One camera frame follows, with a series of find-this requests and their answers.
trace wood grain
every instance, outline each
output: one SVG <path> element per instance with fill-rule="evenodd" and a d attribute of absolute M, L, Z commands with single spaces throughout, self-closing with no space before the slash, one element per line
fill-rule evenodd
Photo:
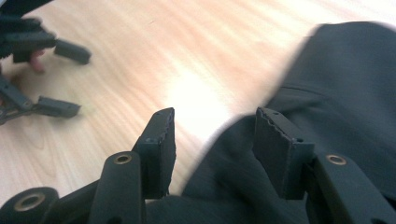
<path fill-rule="evenodd" d="M 32 12 L 57 36 L 86 46 L 90 64 L 42 57 L 44 75 L 3 61 L 21 90 L 82 105 L 78 116 L 29 116 L 0 127 L 0 204 L 29 188 L 61 196 L 100 176 L 130 150 L 151 115 L 174 107 L 180 193 L 216 135 L 276 90 L 321 23 L 396 25 L 393 1 L 57 0 Z"/>

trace black fabric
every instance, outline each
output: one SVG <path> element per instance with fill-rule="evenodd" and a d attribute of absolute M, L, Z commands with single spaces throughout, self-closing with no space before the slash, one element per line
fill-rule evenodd
<path fill-rule="evenodd" d="M 322 25 L 266 107 L 307 133 L 316 151 L 353 159 L 395 200 L 395 74 L 394 32 L 370 22 Z M 148 223 L 307 223 L 304 201 L 278 199 L 254 158 L 254 123 L 246 116 L 219 136 L 181 196 L 148 204 Z"/>

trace screw hole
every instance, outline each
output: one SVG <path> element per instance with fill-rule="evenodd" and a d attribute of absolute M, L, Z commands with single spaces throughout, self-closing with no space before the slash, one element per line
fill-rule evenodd
<path fill-rule="evenodd" d="M 121 164 L 128 163 L 131 160 L 132 160 L 132 156 L 130 156 L 130 155 L 120 155 L 114 160 L 114 163 L 121 165 Z"/>
<path fill-rule="evenodd" d="M 335 164 L 335 165 L 346 165 L 347 164 L 347 161 L 344 158 L 336 156 L 336 155 L 327 155 L 326 158 L 329 162 L 331 162 L 332 164 Z"/>
<path fill-rule="evenodd" d="M 41 192 L 32 193 L 17 201 L 14 205 L 14 209 L 18 212 L 29 211 L 42 204 L 45 199 L 46 195 Z"/>

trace wooden floor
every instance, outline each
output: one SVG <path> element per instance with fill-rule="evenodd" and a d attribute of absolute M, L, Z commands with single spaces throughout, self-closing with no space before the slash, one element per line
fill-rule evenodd
<path fill-rule="evenodd" d="M 394 1 L 56 0 L 31 13 L 86 46 L 88 65 L 42 57 L 46 73 L 3 61 L 32 100 L 82 105 L 74 118 L 29 116 L 0 127 L 0 204 L 29 188 L 61 196 L 99 178 L 105 159 L 130 150 L 151 115 L 176 110 L 180 193 L 214 137 L 253 113 L 279 85 L 321 23 L 396 25 Z"/>

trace black plastic part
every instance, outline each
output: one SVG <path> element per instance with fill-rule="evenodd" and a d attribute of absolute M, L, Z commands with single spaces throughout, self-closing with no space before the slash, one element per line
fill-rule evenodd
<path fill-rule="evenodd" d="M 45 32 L 38 18 L 20 18 L 12 15 L 0 15 L 0 31 L 3 38 L 7 34 L 26 32 Z"/>
<path fill-rule="evenodd" d="M 396 223 L 396 212 L 350 158 L 319 154 L 314 172 L 334 223 Z"/>
<path fill-rule="evenodd" d="M 24 32 L 5 35 L 5 40 L 15 52 L 49 49 L 56 45 L 55 35 L 47 32 Z"/>
<path fill-rule="evenodd" d="M 28 63 L 32 58 L 32 51 L 19 51 L 12 54 L 12 62 Z"/>
<path fill-rule="evenodd" d="M 155 113 L 134 145 L 142 161 L 146 199 L 160 199 L 168 193 L 176 160 L 174 117 L 174 108 Z"/>
<path fill-rule="evenodd" d="M 42 96 L 40 96 L 35 105 L 35 112 L 37 114 L 52 117 L 72 118 L 78 113 L 79 109 L 79 105 Z"/>
<path fill-rule="evenodd" d="M 62 197 L 53 206 L 48 223 L 87 223 L 99 180 Z"/>
<path fill-rule="evenodd" d="M 0 74 L 0 96 L 5 101 L 12 101 L 14 105 L 23 110 L 33 107 L 32 101 L 25 97 L 17 88 Z"/>
<path fill-rule="evenodd" d="M 58 199 L 58 192 L 55 189 L 28 189 L 3 205 L 0 210 L 0 223 L 46 223 L 48 214 Z"/>
<path fill-rule="evenodd" d="M 90 61 L 91 53 L 82 46 L 58 39 L 54 53 L 78 63 L 87 64 Z"/>
<path fill-rule="evenodd" d="M 0 108 L 0 125 L 5 124 L 9 120 L 31 115 L 33 113 L 32 110 L 4 109 L 3 107 Z"/>
<path fill-rule="evenodd" d="M 125 151 L 107 158 L 88 223 L 143 223 L 145 201 L 140 180 L 137 153 Z"/>
<path fill-rule="evenodd" d="M 333 224 L 332 213 L 314 174 L 312 164 L 304 164 L 303 181 L 306 197 L 305 209 L 311 224 Z"/>
<path fill-rule="evenodd" d="M 24 14 L 33 11 L 38 7 L 42 7 L 51 1 L 52 0 L 7 0 L 0 7 L 0 14 L 21 17 Z"/>
<path fill-rule="evenodd" d="M 280 198 L 304 197 L 303 164 L 313 160 L 313 150 L 314 144 L 282 114 L 257 109 L 253 152 Z"/>

